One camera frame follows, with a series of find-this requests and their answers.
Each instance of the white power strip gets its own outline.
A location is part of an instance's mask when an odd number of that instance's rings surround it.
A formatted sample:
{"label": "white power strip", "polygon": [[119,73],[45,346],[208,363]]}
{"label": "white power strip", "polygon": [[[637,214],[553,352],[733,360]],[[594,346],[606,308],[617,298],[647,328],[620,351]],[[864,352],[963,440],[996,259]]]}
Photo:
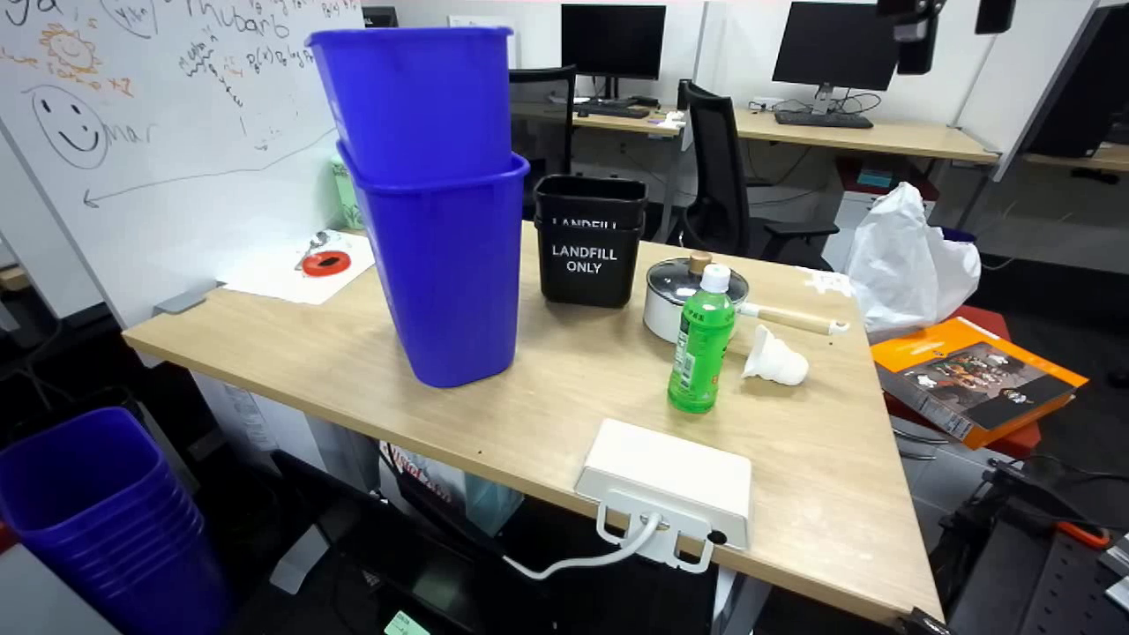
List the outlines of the white power strip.
{"label": "white power strip", "polygon": [[[577,494],[601,503],[598,534],[625,542],[651,515],[660,528],[640,552],[682,573],[706,573],[712,542],[748,547],[751,463],[672,433],[605,420],[577,481]],[[625,536],[606,528],[606,513],[633,520]],[[704,542],[700,562],[678,555],[678,540]]]}

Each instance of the orange book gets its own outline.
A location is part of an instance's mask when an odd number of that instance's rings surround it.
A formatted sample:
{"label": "orange book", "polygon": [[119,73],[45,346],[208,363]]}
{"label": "orange book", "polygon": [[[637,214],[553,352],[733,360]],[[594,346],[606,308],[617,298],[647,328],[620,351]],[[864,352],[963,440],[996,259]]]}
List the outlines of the orange book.
{"label": "orange book", "polygon": [[873,346],[882,387],[966,449],[1073,402],[1085,374],[948,319]]}

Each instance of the black trash can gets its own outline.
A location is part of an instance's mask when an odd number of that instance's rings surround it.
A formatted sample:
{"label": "black trash can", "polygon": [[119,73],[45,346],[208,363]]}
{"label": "black trash can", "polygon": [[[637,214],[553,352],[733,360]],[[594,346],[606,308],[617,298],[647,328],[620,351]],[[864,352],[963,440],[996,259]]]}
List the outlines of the black trash can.
{"label": "black trash can", "polygon": [[539,292],[553,305],[625,308],[641,226],[647,188],[637,180],[539,180]]}

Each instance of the bottle cap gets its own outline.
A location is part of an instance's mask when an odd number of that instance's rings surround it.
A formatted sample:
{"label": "bottle cap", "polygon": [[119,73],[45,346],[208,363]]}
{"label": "bottle cap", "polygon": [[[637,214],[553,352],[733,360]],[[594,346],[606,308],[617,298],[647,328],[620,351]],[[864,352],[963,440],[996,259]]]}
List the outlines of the bottle cap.
{"label": "bottle cap", "polygon": [[731,288],[731,267],[728,266],[706,266],[704,292],[728,292],[728,288]]}

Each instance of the blue trash bin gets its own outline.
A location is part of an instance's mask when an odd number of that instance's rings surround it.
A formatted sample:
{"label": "blue trash bin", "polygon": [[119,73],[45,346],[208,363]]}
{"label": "blue trash bin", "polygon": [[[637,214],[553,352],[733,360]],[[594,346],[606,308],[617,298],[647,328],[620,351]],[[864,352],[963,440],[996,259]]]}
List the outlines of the blue trash bin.
{"label": "blue trash bin", "polygon": [[504,174],[507,27],[315,32],[328,109],[354,162],[381,185]]}
{"label": "blue trash bin", "polygon": [[519,335],[531,162],[454,185],[374,185],[341,149],[413,374],[434,387],[507,372]]}
{"label": "blue trash bin", "polygon": [[185,503],[128,411],[93,411],[0,453],[0,520],[119,633],[221,633],[228,589]]}

